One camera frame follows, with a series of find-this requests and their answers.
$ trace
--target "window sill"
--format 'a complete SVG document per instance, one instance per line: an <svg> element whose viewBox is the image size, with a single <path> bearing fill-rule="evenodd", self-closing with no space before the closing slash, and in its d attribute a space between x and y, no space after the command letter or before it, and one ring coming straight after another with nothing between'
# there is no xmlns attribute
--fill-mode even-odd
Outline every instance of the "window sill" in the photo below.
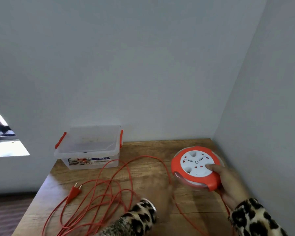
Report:
<svg viewBox="0 0 295 236"><path fill-rule="evenodd" d="M29 156L20 140L0 141L0 157Z"/></svg>

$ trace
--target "box label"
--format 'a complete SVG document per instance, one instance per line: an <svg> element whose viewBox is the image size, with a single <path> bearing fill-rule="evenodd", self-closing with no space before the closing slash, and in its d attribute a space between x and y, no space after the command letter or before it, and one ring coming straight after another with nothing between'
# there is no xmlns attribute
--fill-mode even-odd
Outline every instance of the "box label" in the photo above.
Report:
<svg viewBox="0 0 295 236"><path fill-rule="evenodd" d="M97 165L97 164L102 164L102 163L105 163L105 162L109 162L110 161L110 157L69 158L68 161L69 161L69 165L70 166L74 166L74 165Z"/></svg>

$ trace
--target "wooden table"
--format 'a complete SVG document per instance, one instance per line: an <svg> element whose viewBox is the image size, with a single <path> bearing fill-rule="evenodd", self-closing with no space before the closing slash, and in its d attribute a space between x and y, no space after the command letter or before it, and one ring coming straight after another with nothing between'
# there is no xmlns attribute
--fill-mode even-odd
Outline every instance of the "wooden table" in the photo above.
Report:
<svg viewBox="0 0 295 236"><path fill-rule="evenodd" d="M129 161L139 155L152 155L161 158L170 170L170 161L174 155L181 149L190 146L204 146L212 149L220 155L216 146L211 139L193 139L179 141L149 141L149 142L128 142L124 143L120 159ZM151 159L142 158L129 164L133 178L133 187L136 192L144 189L145 181L148 176L155 173L164 174L165 168L161 162ZM109 179L117 168L106 168L103 170L102 178ZM40 235L43 225L51 211L63 200L69 193L71 187L76 183L83 183L90 179L96 179L100 169L91 170L69 170L61 160L57 160L50 174L47 176L42 187L35 196L16 230L12 236L34 236ZM121 170L115 177L123 188L129 188L129 176L126 169ZM83 192L74 199L67 207L64 213L64 221L71 216L79 205L84 194L90 190L92 184L86 184L82 187ZM185 212L196 225L203 229L210 236L213 235L231 235L231 225L227 220L227 213L220 196L215 192L194 192L189 188L180 185L175 191L176 200L181 209ZM51 219L47 227L47 236L56 235L60 230L59 224L60 210L58 210ZM93 214L86 216L89 222ZM69 235L84 235L86 228L74 231ZM170 221L155 225L152 235L201 235L196 231L174 208Z"/></svg>

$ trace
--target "hand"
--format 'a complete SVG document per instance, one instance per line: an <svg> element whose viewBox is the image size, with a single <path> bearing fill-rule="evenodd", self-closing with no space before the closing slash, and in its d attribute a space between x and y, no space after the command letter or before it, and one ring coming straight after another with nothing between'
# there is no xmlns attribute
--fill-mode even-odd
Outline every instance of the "hand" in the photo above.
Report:
<svg viewBox="0 0 295 236"><path fill-rule="evenodd" d="M225 204L231 210L234 210L241 202L250 198L240 179L228 168L216 164L206 164L205 167L220 175L223 186L220 193Z"/></svg>
<svg viewBox="0 0 295 236"><path fill-rule="evenodd" d="M169 221L173 208L173 186L165 175L152 176L147 181L145 193L142 195L156 208L157 223Z"/></svg>

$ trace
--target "leopard print sleeve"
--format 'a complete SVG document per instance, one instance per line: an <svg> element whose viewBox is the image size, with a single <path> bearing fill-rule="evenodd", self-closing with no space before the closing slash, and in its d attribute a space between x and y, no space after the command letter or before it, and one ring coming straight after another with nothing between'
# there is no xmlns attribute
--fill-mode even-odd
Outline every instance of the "leopard print sleeve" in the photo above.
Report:
<svg viewBox="0 0 295 236"><path fill-rule="evenodd" d="M129 212L106 227L98 236L143 236L156 222L156 212L149 202L142 199Z"/></svg>
<svg viewBox="0 0 295 236"><path fill-rule="evenodd" d="M253 198L241 202L229 219L240 236L287 236L265 208Z"/></svg>

